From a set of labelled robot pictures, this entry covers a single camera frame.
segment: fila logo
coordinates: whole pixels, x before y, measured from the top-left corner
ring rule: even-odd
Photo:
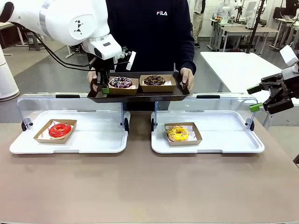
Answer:
[[[167,15],[167,12],[157,11],[157,15]]]

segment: person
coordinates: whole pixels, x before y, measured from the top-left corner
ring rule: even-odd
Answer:
[[[217,6],[217,8],[216,8],[216,12],[213,13],[213,19],[215,19],[217,16],[219,16],[219,17],[222,17],[222,16],[223,16],[223,10],[222,10],[222,8],[225,7],[225,6],[227,6],[226,1],[229,1],[229,5],[230,5],[230,7],[231,7],[231,10],[230,10],[229,13],[228,13],[230,19],[234,19],[234,18],[235,18],[234,10],[235,10],[235,5],[236,5],[236,4],[233,5],[233,4],[230,2],[230,0],[224,0],[224,1],[222,1],[221,3],[219,3],[219,5]]]
[[[136,52],[131,72],[173,71],[193,88],[196,66],[187,0],[106,0],[110,33],[122,46]],[[128,72],[126,64],[115,72]],[[89,72],[89,82],[96,78]]]
[[[204,20],[204,12],[206,7],[206,0],[195,0],[194,13],[193,13],[193,37],[194,37],[194,46],[200,48],[200,43],[197,38],[200,34],[202,23]]]

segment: white tray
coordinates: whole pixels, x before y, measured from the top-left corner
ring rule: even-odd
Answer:
[[[125,118],[130,121],[129,112],[125,112]],[[33,139],[50,119],[77,120],[77,127],[66,144],[42,144]],[[127,144],[128,132],[121,126],[121,112],[45,111],[33,124],[12,143],[12,153],[119,153]]]
[[[197,146],[170,147],[164,124],[194,122],[202,136]],[[159,111],[157,128],[151,133],[152,149],[161,154],[175,153],[261,153],[264,145],[235,111]]]

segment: white table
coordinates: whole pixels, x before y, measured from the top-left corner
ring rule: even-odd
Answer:
[[[238,38],[238,41],[237,41],[237,44],[236,44],[236,46],[238,46],[239,43],[240,43],[240,40],[241,40],[241,36],[251,35],[251,33],[252,33],[252,30],[246,29],[244,26],[243,27],[240,27],[240,26],[237,26],[237,27],[225,26],[225,27],[221,27],[221,30],[223,30],[222,33],[224,33],[224,36],[225,36],[223,52],[225,52],[225,47],[226,47],[226,43],[228,41],[228,36],[238,36],[239,38]],[[262,46],[261,52],[259,54],[259,55],[262,55],[263,51],[265,49],[265,45],[266,45],[269,33],[277,33],[277,32],[278,31],[276,29],[272,29],[272,28],[269,28],[269,27],[257,27],[256,34],[255,34],[257,39],[256,39],[256,42],[255,42],[254,50],[256,49],[256,45],[259,42],[260,37],[264,36],[263,46]]]
[[[279,49],[279,46],[281,44],[283,44],[285,42],[285,39],[286,39],[286,35],[287,35],[287,26],[288,25],[292,25],[294,23],[294,20],[286,20],[286,19],[276,19],[278,22],[279,22],[279,25],[278,25],[278,32],[277,32],[277,35],[275,37],[275,42],[273,45],[271,45],[270,47],[272,48],[276,48],[276,49]],[[280,32],[284,32],[284,34],[282,35],[282,38],[281,38],[281,41],[279,43],[279,46],[276,47],[276,44],[277,44],[277,41],[278,41],[278,38],[280,36]]]
[[[280,68],[254,53],[201,52],[200,54],[220,79],[219,92],[222,92],[225,85],[233,93],[247,93],[247,89],[260,83],[262,78],[281,72]],[[267,91],[252,95],[259,103],[269,98]],[[293,103],[299,105],[299,100],[293,99]],[[263,123],[265,128],[269,127],[270,118],[268,114]]]
[[[211,50],[219,51],[221,47],[221,41],[223,36],[223,30],[220,29],[221,27],[245,27],[244,24],[239,23],[227,23],[227,24],[220,24],[220,21],[209,19],[212,23],[212,31],[210,36],[210,43],[207,47]]]

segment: pants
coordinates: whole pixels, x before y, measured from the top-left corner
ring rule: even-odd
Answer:
[[[197,43],[197,37],[201,31],[202,28],[202,22],[204,20],[204,14],[201,13],[193,13],[193,37],[195,43]]]

